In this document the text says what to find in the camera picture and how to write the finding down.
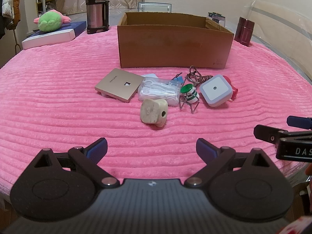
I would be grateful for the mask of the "person's right hand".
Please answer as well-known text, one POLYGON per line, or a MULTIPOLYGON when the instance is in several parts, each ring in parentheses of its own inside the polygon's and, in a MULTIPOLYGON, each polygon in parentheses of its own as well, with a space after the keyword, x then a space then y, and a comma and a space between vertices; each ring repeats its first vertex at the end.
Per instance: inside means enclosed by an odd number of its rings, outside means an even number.
POLYGON ((307 168, 306 168, 306 170, 305 170, 305 175, 307 175, 307 176, 312 176, 312 163, 310 163, 310 164, 307 166, 307 168))

